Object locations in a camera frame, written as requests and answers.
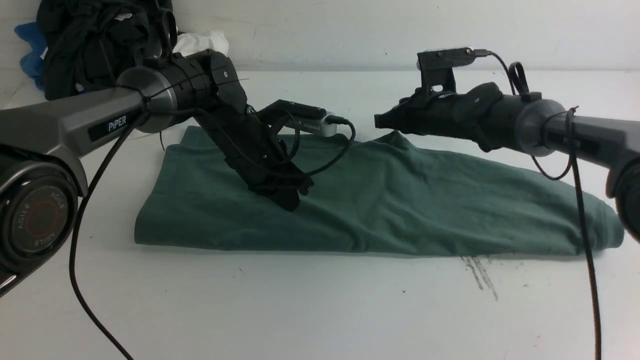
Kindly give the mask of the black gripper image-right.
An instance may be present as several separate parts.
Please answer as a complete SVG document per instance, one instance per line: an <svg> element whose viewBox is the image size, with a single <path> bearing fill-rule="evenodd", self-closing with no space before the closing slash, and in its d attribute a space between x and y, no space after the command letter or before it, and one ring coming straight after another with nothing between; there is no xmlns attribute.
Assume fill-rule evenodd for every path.
<svg viewBox="0 0 640 360"><path fill-rule="evenodd" d="M450 137L475 142L483 151L496 150L481 123L493 105L503 99L494 82L477 85L466 93L416 88L395 110L374 116L376 129L404 134Z"/></svg>

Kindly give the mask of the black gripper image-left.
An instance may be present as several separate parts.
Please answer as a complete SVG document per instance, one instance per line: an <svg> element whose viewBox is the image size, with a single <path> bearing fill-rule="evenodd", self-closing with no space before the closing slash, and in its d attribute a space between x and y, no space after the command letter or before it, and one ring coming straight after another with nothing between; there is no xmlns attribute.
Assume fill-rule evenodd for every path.
<svg viewBox="0 0 640 360"><path fill-rule="evenodd" d="M198 124L224 155L224 162L245 182L249 191L293 212L314 186L313 179L288 157L279 132L250 111L217 100L198 104Z"/></svg>

